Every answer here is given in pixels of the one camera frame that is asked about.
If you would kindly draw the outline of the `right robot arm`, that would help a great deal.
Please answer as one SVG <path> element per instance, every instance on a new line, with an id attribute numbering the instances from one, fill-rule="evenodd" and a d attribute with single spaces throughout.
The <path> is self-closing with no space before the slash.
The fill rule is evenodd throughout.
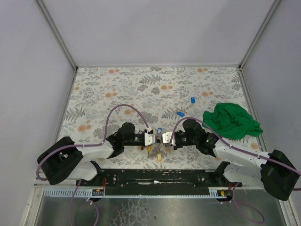
<path id="1" fill-rule="evenodd" d="M 230 164 L 223 171 L 229 182 L 262 187 L 282 201 L 287 201 L 296 190 L 301 173 L 283 152 L 268 153 L 235 146 L 213 129 L 206 132 L 205 123 L 193 117 L 183 118 L 180 123 L 184 130 L 173 129 L 169 143 L 174 149 L 194 146 L 202 154 L 229 160 Z"/>

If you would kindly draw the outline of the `yellow tag key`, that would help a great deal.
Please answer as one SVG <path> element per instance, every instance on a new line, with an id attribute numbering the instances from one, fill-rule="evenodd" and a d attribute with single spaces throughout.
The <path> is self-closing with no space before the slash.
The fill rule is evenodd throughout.
<path id="1" fill-rule="evenodd" d="M 158 160 L 158 162 L 161 162 L 163 160 L 163 157 L 162 157 L 161 153 L 157 154 L 157 160 Z"/>

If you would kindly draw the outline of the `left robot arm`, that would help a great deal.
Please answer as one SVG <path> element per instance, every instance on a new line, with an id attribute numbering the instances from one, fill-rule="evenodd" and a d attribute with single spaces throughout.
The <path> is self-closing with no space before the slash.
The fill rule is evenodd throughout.
<path id="1" fill-rule="evenodd" d="M 39 180 L 57 185 L 74 176 L 86 181 L 97 175 L 95 160 L 115 158 L 124 152 L 126 146 L 146 146 L 147 128 L 135 133 L 135 126 L 126 122 L 117 132 L 99 144 L 76 144 L 70 137 L 63 137 L 37 158 L 38 169 L 45 177 Z"/>

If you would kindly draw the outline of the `numbered keyring organizer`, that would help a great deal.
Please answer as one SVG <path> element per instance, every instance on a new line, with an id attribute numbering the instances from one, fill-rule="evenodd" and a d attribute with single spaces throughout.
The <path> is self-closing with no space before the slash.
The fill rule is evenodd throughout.
<path id="1" fill-rule="evenodd" d="M 162 147 L 162 143 L 157 143 L 157 144 L 153 144 L 151 146 L 148 147 L 148 158 L 153 158 L 155 156 L 157 156 L 158 153 L 160 153 Z"/>

